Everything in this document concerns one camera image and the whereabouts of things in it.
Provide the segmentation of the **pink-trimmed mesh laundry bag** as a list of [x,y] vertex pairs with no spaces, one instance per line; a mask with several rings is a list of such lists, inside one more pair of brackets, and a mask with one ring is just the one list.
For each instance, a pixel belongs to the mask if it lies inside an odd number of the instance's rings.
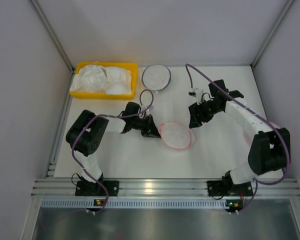
[[175,150],[186,150],[193,143],[191,130],[184,124],[167,121],[158,127],[163,143]]

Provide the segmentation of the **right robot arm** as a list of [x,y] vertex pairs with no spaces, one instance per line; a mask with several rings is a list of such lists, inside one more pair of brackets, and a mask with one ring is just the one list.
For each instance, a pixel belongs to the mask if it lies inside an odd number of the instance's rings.
[[204,99],[205,92],[192,88],[189,95],[196,98],[189,106],[189,128],[201,127],[221,112],[232,117],[251,140],[247,160],[235,169],[229,170],[222,178],[231,188],[250,182],[252,179],[286,168],[290,156],[290,133],[286,128],[277,128],[261,120],[245,106],[244,95],[238,90],[228,90],[222,79],[208,85],[209,100]]

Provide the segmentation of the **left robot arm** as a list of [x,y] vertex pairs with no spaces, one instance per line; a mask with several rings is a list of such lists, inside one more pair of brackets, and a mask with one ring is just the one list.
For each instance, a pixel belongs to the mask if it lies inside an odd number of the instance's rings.
[[128,102],[118,115],[97,116],[90,110],[83,110],[68,130],[65,140],[71,147],[71,154],[82,170],[81,181],[99,185],[103,173],[99,167],[96,151],[105,132],[126,134],[138,130],[144,138],[160,139],[153,116],[147,114],[135,102]]

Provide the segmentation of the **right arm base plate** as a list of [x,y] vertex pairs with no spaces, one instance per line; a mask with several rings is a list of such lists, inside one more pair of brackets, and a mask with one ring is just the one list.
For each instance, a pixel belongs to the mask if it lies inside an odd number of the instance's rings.
[[233,185],[226,184],[222,180],[207,181],[207,190],[210,197],[251,197],[253,188],[250,182]]

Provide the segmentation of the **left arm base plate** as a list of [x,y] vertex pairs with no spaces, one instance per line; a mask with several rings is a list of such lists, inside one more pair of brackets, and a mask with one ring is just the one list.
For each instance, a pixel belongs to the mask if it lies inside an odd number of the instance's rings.
[[[102,182],[110,197],[117,197],[120,182],[116,180],[105,180]],[[75,196],[78,197],[98,197],[106,196],[105,190],[97,183],[87,180],[79,180],[76,184]]]

